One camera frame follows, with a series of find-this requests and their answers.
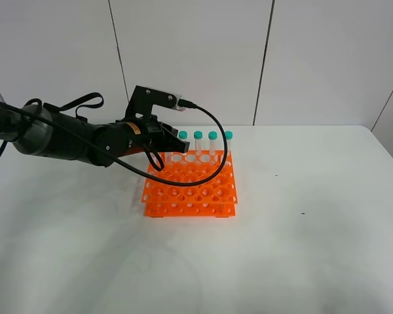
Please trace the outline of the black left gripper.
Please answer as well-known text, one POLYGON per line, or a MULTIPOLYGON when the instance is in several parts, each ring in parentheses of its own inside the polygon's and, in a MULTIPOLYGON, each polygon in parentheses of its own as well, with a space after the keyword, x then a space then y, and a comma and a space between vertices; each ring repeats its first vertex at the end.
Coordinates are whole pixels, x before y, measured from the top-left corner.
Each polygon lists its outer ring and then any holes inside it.
POLYGON ((159 122, 130 118, 107 124, 93 124, 91 142, 113 157, 144 153, 161 163, 160 152, 187 153, 189 142, 178 136, 177 129, 159 122))

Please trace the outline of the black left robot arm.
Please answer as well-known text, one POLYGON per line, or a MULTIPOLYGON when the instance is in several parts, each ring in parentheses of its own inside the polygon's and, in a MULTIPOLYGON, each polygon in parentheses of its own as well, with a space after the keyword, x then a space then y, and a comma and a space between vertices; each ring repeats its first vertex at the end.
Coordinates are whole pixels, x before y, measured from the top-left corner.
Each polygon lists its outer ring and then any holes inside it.
POLYGON ((0 101, 0 156, 6 144, 22 154, 80 161, 108 167, 114 158, 137 154, 186 153, 189 143, 178 138, 177 129, 160 122, 152 113, 155 105, 176 109, 180 97, 143 86, 135 87, 125 116, 108 124, 91 124, 80 115, 65 112, 80 108, 97 109, 103 102, 95 92, 64 106, 28 101, 21 109, 0 101))

